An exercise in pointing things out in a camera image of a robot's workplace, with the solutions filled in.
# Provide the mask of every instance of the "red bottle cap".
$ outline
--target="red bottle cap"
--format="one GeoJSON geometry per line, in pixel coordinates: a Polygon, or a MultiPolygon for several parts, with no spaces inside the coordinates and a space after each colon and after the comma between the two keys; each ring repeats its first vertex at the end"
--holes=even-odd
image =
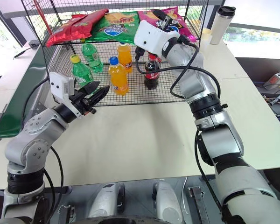
{"type": "Polygon", "coordinates": [[[157,59],[157,56],[156,56],[156,55],[153,55],[153,54],[151,54],[151,53],[148,53],[148,55],[149,55],[149,58],[152,59],[152,60],[157,59]]]}

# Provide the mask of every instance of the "bottle cap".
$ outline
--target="bottle cap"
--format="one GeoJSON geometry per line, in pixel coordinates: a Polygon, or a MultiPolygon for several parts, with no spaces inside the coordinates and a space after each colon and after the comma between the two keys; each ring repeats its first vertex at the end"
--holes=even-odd
{"type": "Polygon", "coordinates": [[[119,63],[117,57],[110,57],[109,62],[110,62],[110,65],[117,65],[119,63]]]}
{"type": "Polygon", "coordinates": [[[70,56],[70,60],[72,63],[76,64],[76,63],[79,63],[81,61],[81,59],[79,58],[78,55],[72,55],[70,56]]]}
{"type": "Polygon", "coordinates": [[[236,10],[235,7],[222,6],[218,9],[218,13],[222,16],[234,16],[235,10],[236,10]]]}
{"type": "Polygon", "coordinates": [[[157,56],[154,55],[154,54],[148,53],[148,55],[149,55],[149,58],[152,59],[152,60],[157,59],[157,56]]]}

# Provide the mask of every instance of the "green panel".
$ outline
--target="green panel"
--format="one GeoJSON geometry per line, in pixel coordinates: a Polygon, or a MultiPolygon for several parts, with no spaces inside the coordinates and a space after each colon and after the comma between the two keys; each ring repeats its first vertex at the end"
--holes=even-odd
{"type": "MultiPolygon", "coordinates": [[[[45,61],[42,49],[39,48],[0,120],[0,139],[14,137],[20,132],[25,100],[33,87],[45,78],[45,74],[45,61]]],[[[28,101],[25,116],[29,113],[36,95],[37,91],[28,101]]]]}

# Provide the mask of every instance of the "black lid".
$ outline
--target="black lid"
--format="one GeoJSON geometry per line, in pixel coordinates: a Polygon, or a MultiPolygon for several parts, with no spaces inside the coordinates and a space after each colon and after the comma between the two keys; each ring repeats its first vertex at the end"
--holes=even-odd
{"type": "Polygon", "coordinates": [[[222,6],[218,9],[218,13],[223,16],[234,16],[235,10],[235,7],[222,6]]]}

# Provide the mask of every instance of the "white table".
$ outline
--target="white table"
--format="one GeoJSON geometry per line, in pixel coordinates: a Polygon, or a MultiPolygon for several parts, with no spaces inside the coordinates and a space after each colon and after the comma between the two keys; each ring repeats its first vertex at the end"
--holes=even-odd
{"type": "MultiPolygon", "coordinates": [[[[221,85],[222,103],[245,147],[244,159],[256,169],[280,167],[280,123],[224,43],[210,45],[206,70],[221,85]]],[[[64,169],[65,185],[200,175],[194,157],[196,127],[189,105],[167,103],[97,107],[75,120],[53,144],[64,169]]],[[[7,185],[7,160],[0,142],[0,189],[7,185]]],[[[207,174],[213,167],[202,162],[207,174]]],[[[53,153],[46,169],[60,183],[53,153]]]]}

